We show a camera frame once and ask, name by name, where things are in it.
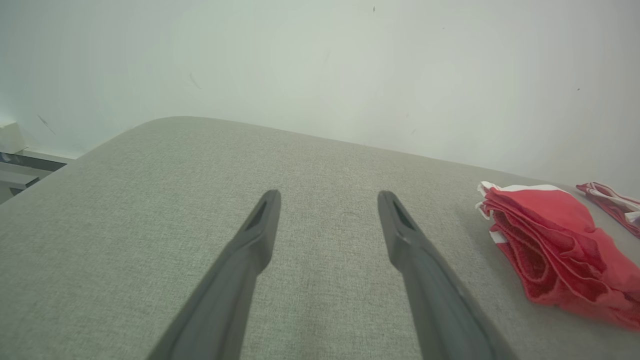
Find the white trim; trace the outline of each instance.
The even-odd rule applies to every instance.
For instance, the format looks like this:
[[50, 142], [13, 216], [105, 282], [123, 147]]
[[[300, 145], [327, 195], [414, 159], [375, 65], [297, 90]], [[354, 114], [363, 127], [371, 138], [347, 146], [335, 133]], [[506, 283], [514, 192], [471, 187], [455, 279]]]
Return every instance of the white trim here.
[[15, 154], [26, 147], [18, 123], [0, 119], [0, 152]]
[[49, 152], [45, 152], [42, 150], [36, 150], [31, 148], [26, 148], [22, 151], [19, 151], [17, 155], [27, 156], [29, 158], [36, 158], [42, 160], [55, 161], [57, 163], [68, 164], [75, 159], [78, 159], [80, 155], [60, 155], [60, 154], [51, 154]]
[[482, 214], [482, 217], [487, 219], [487, 220], [491, 220], [491, 211], [489, 211], [489, 216], [487, 216], [487, 214], [484, 213], [484, 203], [483, 202], [478, 202], [476, 204], [476, 209], [478, 209], [478, 211], [480, 211], [480, 214]]
[[620, 197], [611, 197], [611, 196], [605, 195], [605, 194], [599, 192], [598, 190], [592, 189], [592, 188], [587, 188], [587, 191], [591, 195], [594, 195], [594, 196], [597, 196], [597, 197], [603, 197], [605, 199], [609, 199], [609, 200], [615, 202], [616, 204], [618, 204], [620, 206], [624, 206], [628, 210], [640, 211], [640, 205], [634, 204], [633, 202], [630, 202], [630, 201], [628, 201], [626, 199], [622, 199]]
[[509, 240], [504, 237], [502, 231], [489, 231], [489, 235], [491, 235], [491, 239], [493, 239], [493, 242], [496, 244], [509, 242]]
[[488, 181], [481, 181], [480, 185], [478, 185], [478, 191], [480, 191], [480, 193], [482, 193], [483, 196], [486, 195], [487, 191], [490, 188], [496, 188], [502, 192], [519, 192], [520, 190], [545, 190], [545, 191], [560, 190], [561, 192], [566, 192], [557, 186], [548, 185], [548, 184], [534, 185], [534, 186], [509, 185], [507, 187], [501, 188], [496, 184], [490, 183]]
[[592, 181], [590, 183], [587, 183], [586, 185], [587, 185], [587, 189], [592, 189], [592, 190], [596, 190], [595, 189], [596, 185], [600, 186], [602, 188], [606, 188], [607, 190], [609, 190], [613, 194], [613, 197], [621, 199], [621, 200], [629, 201], [629, 202], [633, 203], [635, 206], [640, 206], [640, 200], [634, 199], [634, 198], [629, 197], [629, 196], [620, 195], [620, 194], [618, 194], [618, 192], [616, 190], [613, 190], [613, 188], [611, 186], [607, 185], [607, 184], [599, 183], [597, 181]]
[[633, 213], [626, 213], [625, 218], [630, 224], [633, 224], [635, 226], [640, 226], [640, 224], [637, 224], [637, 225], [635, 224], [636, 222], [638, 222], [638, 219], [640, 219], [640, 211], [634, 211]]

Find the red cloth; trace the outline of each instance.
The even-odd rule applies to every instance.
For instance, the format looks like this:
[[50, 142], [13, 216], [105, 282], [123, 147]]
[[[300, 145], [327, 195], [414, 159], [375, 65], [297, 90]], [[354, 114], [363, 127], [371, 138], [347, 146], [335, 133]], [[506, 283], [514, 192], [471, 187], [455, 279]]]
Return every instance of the red cloth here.
[[640, 239], [640, 200], [622, 196], [611, 187], [595, 181], [575, 187]]
[[640, 269], [589, 210], [550, 185], [500, 188], [482, 182], [478, 208], [529, 300], [640, 331]]

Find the red and white fabric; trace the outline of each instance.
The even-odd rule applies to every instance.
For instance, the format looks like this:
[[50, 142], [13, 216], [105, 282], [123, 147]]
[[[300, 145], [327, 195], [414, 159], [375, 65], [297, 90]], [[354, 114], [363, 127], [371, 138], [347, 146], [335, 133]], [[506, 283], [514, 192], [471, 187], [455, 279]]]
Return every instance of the red and white fabric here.
[[595, 181], [575, 187], [626, 227], [636, 238], [640, 238], [640, 200], [622, 196], [611, 187]]
[[640, 331], [640, 269], [595, 227], [589, 210], [552, 185], [483, 181], [476, 207], [529, 300]]

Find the gray upholstered cushion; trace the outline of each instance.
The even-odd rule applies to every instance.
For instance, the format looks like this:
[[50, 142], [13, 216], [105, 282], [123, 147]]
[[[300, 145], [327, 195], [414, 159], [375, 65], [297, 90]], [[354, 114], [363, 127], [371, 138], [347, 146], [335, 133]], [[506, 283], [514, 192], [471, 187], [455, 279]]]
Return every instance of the gray upholstered cushion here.
[[[637, 334], [525, 298], [474, 209], [481, 180], [544, 183], [222, 120], [142, 125], [0, 206], [0, 358], [145, 357], [276, 188], [280, 226], [245, 359], [420, 358], [380, 229], [382, 189], [399, 196], [522, 359], [637, 359]], [[563, 188], [640, 263], [640, 240]]]

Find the white wall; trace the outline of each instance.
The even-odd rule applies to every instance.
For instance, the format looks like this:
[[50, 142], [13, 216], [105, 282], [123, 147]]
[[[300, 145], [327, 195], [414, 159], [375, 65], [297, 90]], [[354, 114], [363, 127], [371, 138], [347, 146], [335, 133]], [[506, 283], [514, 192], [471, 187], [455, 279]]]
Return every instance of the white wall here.
[[5, 0], [0, 115], [58, 154], [194, 115], [640, 197], [638, 16], [637, 0]]

